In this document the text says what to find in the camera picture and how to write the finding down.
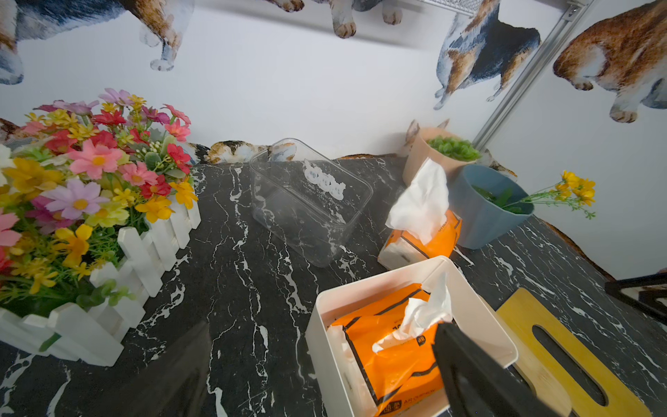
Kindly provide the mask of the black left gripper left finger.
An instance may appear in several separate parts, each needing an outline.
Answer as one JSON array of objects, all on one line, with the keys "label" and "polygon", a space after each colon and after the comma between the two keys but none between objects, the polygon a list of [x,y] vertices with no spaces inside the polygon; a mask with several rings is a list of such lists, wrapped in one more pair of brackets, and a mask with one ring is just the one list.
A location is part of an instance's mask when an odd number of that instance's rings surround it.
[{"label": "black left gripper left finger", "polygon": [[199,416],[212,340],[201,321],[131,382],[93,402],[89,416]]}]

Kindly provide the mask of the yellow bamboo box lid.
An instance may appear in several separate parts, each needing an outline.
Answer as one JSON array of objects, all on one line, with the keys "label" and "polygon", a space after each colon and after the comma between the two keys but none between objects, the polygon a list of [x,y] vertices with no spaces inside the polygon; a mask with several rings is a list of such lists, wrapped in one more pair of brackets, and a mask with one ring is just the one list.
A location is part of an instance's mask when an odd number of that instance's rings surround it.
[{"label": "yellow bamboo box lid", "polygon": [[[519,288],[496,311],[510,335],[516,335],[538,360],[555,376],[569,395],[578,416],[650,416],[647,406],[599,361],[549,310],[527,289]],[[590,377],[602,392],[606,403],[601,405],[548,352],[534,334],[541,329],[549,335],[566,356]]]}]

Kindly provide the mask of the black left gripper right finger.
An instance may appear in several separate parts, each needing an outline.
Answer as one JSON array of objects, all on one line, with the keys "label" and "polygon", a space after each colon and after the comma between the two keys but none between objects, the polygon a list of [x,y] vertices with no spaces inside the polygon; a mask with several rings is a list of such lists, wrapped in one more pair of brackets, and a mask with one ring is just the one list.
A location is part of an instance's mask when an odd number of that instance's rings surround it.
[{"label": "black left gripper right finger", "polygon": [[452,415],[474,416],[480,402],[496,416],[556,415],[456,325],[439,324],[432,348]]}]

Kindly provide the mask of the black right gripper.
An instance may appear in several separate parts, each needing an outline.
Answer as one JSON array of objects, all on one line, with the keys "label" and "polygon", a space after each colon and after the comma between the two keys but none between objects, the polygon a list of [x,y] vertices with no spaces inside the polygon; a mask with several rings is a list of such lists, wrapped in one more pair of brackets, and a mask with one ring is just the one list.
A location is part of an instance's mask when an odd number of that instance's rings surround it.
[{"label": "black right gripper", "polygon": [[660,323],[666,323],[665,270],[660,270],[650,276],[610,281],[604,285],[604,290],[620,302],[637,309]]}]

